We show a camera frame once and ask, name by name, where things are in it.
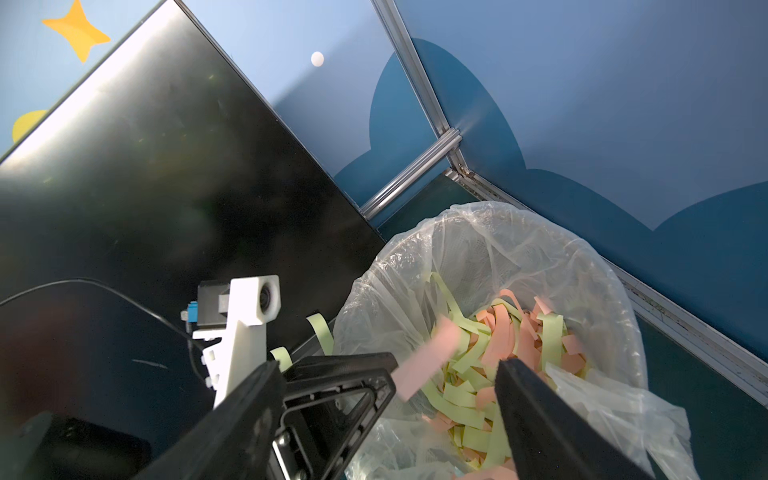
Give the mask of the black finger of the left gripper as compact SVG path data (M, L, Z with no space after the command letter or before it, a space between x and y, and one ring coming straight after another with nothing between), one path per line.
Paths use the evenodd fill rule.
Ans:
M285 373L283 408L269 458L271 479L343 479L392 401L388 352L306 357Z

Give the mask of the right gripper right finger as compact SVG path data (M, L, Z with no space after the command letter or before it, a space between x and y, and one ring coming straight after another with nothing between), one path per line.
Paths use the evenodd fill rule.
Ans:
M499 363L495 392L521 479L648 479L527 365Z

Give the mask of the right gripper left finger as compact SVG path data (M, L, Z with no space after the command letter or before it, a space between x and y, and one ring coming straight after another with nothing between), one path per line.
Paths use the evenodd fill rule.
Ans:
M275 361L257 367L138 479L265 479L286 381Z

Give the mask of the pink sticky note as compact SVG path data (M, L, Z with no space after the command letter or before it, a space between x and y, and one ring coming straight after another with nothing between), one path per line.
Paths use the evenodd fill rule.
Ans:
M434 335L392 372L396 394L408 402L456 353L462 329L446 317L438 321Z

